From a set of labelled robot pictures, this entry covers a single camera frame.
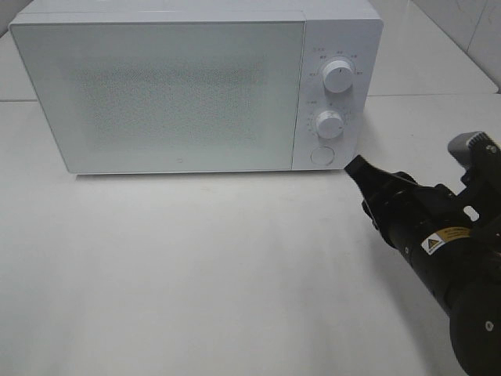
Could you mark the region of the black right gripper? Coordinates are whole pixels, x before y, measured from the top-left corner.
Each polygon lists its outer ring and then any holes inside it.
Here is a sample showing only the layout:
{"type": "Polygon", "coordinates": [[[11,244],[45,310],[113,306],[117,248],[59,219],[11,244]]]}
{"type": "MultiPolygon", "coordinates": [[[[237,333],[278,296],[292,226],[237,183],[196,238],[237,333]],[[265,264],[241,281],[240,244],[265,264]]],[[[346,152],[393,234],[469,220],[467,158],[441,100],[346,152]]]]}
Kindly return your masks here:
{"type": "Polygon", "coordinates": [[[361,155],[344,171],[362,191],[362,209],[387,244],[456,225],[455,194],[442,184],[420,185],[410,175],[381,170],[361,155]]]}

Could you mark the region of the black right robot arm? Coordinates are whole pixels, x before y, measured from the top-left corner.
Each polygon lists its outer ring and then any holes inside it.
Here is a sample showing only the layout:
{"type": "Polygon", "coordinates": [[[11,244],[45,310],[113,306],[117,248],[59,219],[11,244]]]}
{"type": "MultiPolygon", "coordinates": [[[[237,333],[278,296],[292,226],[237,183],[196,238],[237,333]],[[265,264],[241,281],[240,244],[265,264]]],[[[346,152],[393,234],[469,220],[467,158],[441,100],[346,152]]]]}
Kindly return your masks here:
{"type": "Polygon", "coordinates": [[[458,363],[469,375],[500,373],[500,253],[473,238],[474,224],[446,186],[422,186],[362,156],[344,169],[362,209],[449,317],[458,363]]]}

